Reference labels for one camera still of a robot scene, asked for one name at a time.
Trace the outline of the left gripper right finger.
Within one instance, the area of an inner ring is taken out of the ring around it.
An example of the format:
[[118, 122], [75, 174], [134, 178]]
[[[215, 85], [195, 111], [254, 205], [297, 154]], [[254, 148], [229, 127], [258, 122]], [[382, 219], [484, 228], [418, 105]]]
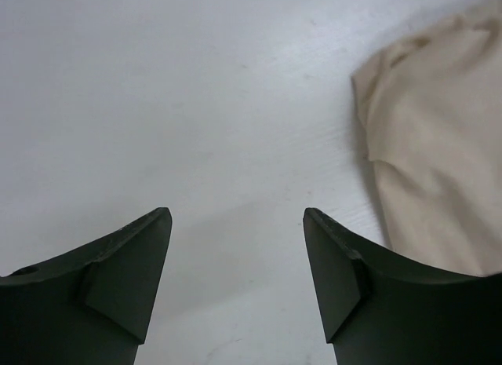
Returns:
[[339, 364], [498, 364], [501, 277], [468, 276], [403, 257], [304, 212], [323, 330]]

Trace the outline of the beige trousers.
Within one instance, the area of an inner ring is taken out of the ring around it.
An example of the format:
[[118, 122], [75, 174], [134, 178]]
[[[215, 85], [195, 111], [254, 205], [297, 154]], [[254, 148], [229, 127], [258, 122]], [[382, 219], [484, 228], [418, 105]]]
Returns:
[[352, 77], [391, 249], [501, 270], [501, 0], [400, 38]]

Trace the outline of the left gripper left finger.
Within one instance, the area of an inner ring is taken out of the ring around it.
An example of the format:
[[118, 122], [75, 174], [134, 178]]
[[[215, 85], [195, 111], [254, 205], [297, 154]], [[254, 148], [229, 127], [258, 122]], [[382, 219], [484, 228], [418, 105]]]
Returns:
[[3, 364], [132, 364], [172, 230], [159, 207], [100, 239], [1, 278]]

